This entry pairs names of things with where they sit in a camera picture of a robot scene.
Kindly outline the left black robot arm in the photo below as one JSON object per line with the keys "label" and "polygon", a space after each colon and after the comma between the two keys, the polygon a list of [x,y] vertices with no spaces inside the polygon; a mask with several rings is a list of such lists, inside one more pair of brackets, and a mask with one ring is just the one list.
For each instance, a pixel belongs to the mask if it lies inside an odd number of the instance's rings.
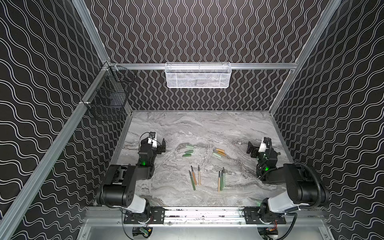
{"label": "left black robot arm", "polygon": [[110,165],[98,190],[96,203],[121,208],[133,214],[147,214],[149,203],[135,194],[136,182],[154,175],[157,155],[166,152],[166,141],[159,142],[155,132],[140,141],[139,160],[135,165]]}

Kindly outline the tan pen left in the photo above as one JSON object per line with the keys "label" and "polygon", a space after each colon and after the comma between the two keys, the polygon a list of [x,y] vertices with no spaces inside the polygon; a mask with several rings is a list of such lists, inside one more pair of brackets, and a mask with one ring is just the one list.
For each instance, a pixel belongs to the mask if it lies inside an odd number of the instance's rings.
{"label": "tan pen left", "polygon": [[198,185],[201,186],[201,169],[200,169],[200,164],[198,164]]}

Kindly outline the aluminium frame back bar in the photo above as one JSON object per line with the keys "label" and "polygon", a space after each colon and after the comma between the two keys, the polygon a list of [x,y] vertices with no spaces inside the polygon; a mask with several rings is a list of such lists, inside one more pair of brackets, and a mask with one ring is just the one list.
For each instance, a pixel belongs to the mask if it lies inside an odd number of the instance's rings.
{"label": "aluminium frame back bar", "polygon": [[208,68],[222,66],[232,70],[295,70],[296,63],[166,63],[166,64],[111,64],[117,68],[127,70],[161,70],[165,71],[169,67],[177,69]]}

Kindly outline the aluminium frame left bar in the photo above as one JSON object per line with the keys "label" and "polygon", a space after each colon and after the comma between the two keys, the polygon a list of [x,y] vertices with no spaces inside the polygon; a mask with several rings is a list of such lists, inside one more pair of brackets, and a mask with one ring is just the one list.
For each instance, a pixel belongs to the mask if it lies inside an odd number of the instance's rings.
{"label": "aluminium frame left bar", "polygon": [[44,154],[42,160],[39,162],[24,187],[21,189],[15,201],[10,206],[5,217],[1,220],[2,240],[11,239],[17,230],[25,213],[41,189],[50,171],[56,164],[56,161],[59,159],[59,156],[76,130],[79,122],[88,110],[88,102],[91,101],[93,93],[96,91],[108,70],[109,63],[105,62],[93,83],[88,88],[85,95],[81,98],[81,101],[78,103],[70,118],[67,120],[47,152]]}

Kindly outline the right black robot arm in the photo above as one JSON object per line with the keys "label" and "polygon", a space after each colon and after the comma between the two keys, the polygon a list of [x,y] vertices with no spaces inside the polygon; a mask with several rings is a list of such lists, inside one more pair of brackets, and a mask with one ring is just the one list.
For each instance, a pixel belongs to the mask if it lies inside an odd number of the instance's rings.
{"label": "right black robot arm", "polygon": [[329,201],[329,191],[312,167],[300,162],[277,167],[280,153],[275,151],[270,138],[263,138],[258,147],[248,142],[247,154],[257,160],[256,174],[263,184],[286,185],[285,192],[263,200],[262,215],[313,209]]}

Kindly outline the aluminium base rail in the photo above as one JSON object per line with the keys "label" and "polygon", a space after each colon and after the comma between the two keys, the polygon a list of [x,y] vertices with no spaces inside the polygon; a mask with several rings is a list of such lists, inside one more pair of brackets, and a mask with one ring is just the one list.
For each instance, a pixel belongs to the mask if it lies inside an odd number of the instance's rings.
{"label": "aluminium base rail", "polygon": [[152,207],[148,220],[138,221],[133,214],[118,209],[90,207],[85,224],[97,227],[121,224],[155,227],[287,227],[293,217],[283,215],[277,220],[263,221],[258,207]]}

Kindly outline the aluminium frame bar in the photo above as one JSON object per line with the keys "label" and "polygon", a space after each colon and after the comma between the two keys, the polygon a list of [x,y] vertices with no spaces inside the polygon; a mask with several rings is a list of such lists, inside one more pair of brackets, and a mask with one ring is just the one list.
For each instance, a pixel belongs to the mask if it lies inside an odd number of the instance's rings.
{"label": "aluminium frame bar", "polygon": [[88,88],[85,95],[81,98],[81,101],[78,103],[70,118],[67,120],[47,152],[44,154],[42,160],[39,162],[24,187],[21,189],[15,201],[10,206],[5,217],[1,220],[2,240],[11,239],[17,230],[25,213],[41,189],[50,171],[56,164],[56,161],[59,159],[59,156],[76,130],[79,122],[88,110],[88,102],[91,101],[93,93],[96,91],[108,70],[109,63],[105,62],[93,83]]}
{"label": "aluminium frame bar", "polygon": [[161,70],[165,71],[169,67],[177,69],[208,68],[222,66],[232,70],[295,70],[296,63],[166,63],[166,64],[111,64],[117,68],[127,70]]}

